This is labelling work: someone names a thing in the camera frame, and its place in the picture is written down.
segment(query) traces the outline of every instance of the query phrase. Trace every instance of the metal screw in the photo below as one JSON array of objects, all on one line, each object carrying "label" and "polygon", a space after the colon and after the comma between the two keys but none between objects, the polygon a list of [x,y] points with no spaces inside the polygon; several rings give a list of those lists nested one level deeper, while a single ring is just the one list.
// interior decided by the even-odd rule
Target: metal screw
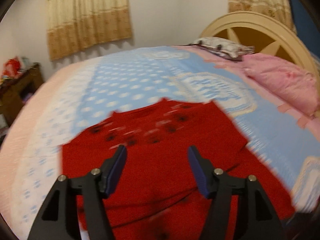
[{"label": "metal screw", "polygon": [[216,175],[222,175],[222,174],[223,174],[223,169],[216,168],[216,169],[214,169],[214,173],[215,173]]},{"label": "metal screw", "polygon": [[250,181],[256,181],[256,180],[257,180],[257,177],[254,176],[254,175],[249,175],[248,179],[249,179]]},{"label": "metal screw", "polygon": [[92,171],[91,171],[91,174],[92,175],[98,175],[100,173],[100,169],[98,168],[94,168]]},{"label": "metal screw", "polygon": [[60,176],[58,177],[58,181],[62,182],[62,181],[64,181],[64,180],[66,180],[66,178],[67,178],[67,176],[62,174],[62,175],[60,175]]}]

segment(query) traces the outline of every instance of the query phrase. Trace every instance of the red garment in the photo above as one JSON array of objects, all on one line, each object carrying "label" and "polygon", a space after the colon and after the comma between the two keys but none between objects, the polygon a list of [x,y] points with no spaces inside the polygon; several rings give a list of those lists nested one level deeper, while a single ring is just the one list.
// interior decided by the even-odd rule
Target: red garment
[{"label": "red garment", "polygon": [[[210,201],[196,190],[187,159],[191,145],[215,167],[228,170],[238,164],[230,172],[233,176],[256,175],[281,218],[294,212],[281,183],[245,148],[246,138],[213,102],[163,99],[113,113],[63,145],[63,173],[70,178],[83,176],[100,167],[119,144],[127,146],[127,162],[116,192],[104,201],[117,240],[156,240],[161,234],[166,234],[164,239],[198,239]],[[79,217],[85,224],[84,215]]]}]

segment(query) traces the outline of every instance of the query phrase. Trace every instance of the bed sheet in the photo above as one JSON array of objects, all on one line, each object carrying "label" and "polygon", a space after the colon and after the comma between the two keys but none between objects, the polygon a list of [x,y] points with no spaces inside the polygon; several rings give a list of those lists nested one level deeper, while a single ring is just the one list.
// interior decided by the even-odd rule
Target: bed sheet
[{"label": "bed sheet", "polygon": [[23,154],[11,200],[10,226],[17,236],[27,238],[60,174],[59,145],[111,111],[147,106],[161,97],[193,102],[214,99],[250,139],[251,150],[292,191],[296,207],[306,212],[313,208],[320,194],[320,143],[313,135],[319,123],[309,120],[302,129],[296,113],[279,111],[277,104],[284,104],[280,99],[267,92],[262,96],[257,84],[214,65],[197,53],[157,47],[104,56],[77,71],[40,117]]}]

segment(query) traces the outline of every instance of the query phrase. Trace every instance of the arched headboard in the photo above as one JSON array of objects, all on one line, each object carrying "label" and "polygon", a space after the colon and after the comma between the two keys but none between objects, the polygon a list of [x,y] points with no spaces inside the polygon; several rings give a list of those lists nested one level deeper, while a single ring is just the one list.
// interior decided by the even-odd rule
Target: arched headboard
[{"label": "arched headboard", "polygon": [[200,35],[212,36],[255,46],[256,52],[295,63],[315,75],[320,93],[320,75],[310,52],[291,30],[275,19],[256,12],[228,13],[209,24]]}]

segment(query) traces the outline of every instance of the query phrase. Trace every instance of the white polka dot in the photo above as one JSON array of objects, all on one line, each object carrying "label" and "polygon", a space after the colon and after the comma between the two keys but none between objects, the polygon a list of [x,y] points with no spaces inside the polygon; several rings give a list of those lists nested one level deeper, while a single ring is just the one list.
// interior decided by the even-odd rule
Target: white polka dot
[{"label": "white polka dot", "polygon": [[108,93],[108,95],[111,96],[111,95],[114,95],[114,94],[116,94],[116,93],[118,93],[118,91],[110,91],[110,92]]},{"label": "white polka dot", "polygon": [[118,104],[117,101],[112,101],[112,102],[107,103],[106,107],[112,107],[112,106],[115,106],[116,104]]},{"label": "white polka dot", "polygon": [[131,89],[137,89],[139,87],[141,87],[141,86],[140,85],[134,85],[134,86],[131,87]]},{"label": "white polka dot", "polygon": [[103,111],[98,111],[93,114],[93,117],[99,117],[99,116],[102,116],[103,114],[104,114]]},{"label": "white polka dot", "polygon": [[132,105],[126,104],[126,105],[120,106],[120,110],[121,111],[128,111],[131,109],[131,107],[132,107]]},{"label": "white polka dot", "polygon": [[180,92],[180,91],[175,91],[175,92],[173,92],[173,94],[176,95],[176,96],[181,96],[181,95],[182,95],[182,92]]},{"label": "white polka dot", "polygon": [[88,121],[87,120],[82,120],[82,121],[80,121],[80,122],[78,122],[77,123],[77,126],[78,127],[86,127],[86,126],[88,126],[89,124],[88,124]]},{"label": "white polka dot", "polygon": [[159,97],[151,97],[151,98],[148,98],[148,103],[156,103],[158,102],[159,100]]},{"label": "white polka dot", "polygon": [[96,104],[101,104],[101,103],[103,103],[104,101],[105,101],[105,99],[99,99],[99,100],[96,101]]},{"label": "white polka dot", "polygon": [[160,93],[169,92],[169,89],[167,89],[167,88],[160,88],[160,89],[158,89],[158,92],[160,92]]},{"label": "white polka dot", "polygon": [[143,98],[144,96],[142,95],[142,94],[138,94],[138,95],[134,95],[133,97],[132,97],[132,99],[133,100],[138,100],[138,99],[141,99],[141,98]]},{"label": "white polka dot", "polygon": [[125,98],[129,95],[130,93],[122,93],[119,95],[120,98]]},{"label": "white polka dot", "polygon": [[145,87],[144,90],[145,90],[145,91],[149,91],[149,90],[154,89],[154,88],[155,88],[155,87]]},{"label": "white polka dot", "polygon": [[81,109],[81,112],[89,112],[89,111],[91,111],[91,107],[84,107],[84,108],[82,108]]},{"label": "white polka dot", "polygon": [[92,100],[95,100],[96,99],[96,97],[89,97],[88,99],[87,99],[87,101],[92,101]]}]

